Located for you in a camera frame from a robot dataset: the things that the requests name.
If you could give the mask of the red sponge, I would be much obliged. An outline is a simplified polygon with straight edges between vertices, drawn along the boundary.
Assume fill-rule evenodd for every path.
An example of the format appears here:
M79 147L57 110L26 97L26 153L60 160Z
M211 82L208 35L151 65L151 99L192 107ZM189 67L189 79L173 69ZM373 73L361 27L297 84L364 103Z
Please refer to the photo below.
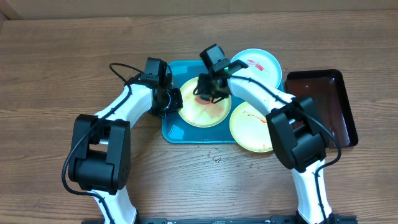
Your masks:
M209 98L202 98L201 96L196 96L195 101L201 105L208 105L211 103Z

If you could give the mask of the light blue plate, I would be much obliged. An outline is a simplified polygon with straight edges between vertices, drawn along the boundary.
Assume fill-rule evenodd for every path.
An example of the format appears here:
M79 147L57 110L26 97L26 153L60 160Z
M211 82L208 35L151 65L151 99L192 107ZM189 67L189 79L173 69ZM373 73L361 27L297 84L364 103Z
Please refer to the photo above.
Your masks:
M253 73L268 85L283 90L282 68L278 60L262 49L246 49L237 53L231 62L240 60L246 63Z

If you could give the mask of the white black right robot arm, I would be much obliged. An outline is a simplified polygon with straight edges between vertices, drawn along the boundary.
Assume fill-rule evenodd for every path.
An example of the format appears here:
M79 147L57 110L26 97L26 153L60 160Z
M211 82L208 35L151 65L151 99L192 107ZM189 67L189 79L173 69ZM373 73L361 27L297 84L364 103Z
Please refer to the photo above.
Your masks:
M296 97L269 86L242 60L231 61L219 45L200 53L207 73L199 76L194 95L213 103L233 95L263 114L273 151L292 173L302 223L331 223L323 170L332 134L322 125L309 97Z

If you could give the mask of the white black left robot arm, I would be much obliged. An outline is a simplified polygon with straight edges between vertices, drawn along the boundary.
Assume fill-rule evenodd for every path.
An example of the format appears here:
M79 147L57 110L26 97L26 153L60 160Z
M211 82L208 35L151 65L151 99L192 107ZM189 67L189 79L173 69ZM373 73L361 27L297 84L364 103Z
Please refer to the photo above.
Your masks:
M164 118L182 108L172 88L172 72L141 72L124 82L123 92L94 115L74 123L71 150L62 168L62 184L75 195L93 197L103 223L136 223L137 210L127 193L131 168L131 129L144 114Z

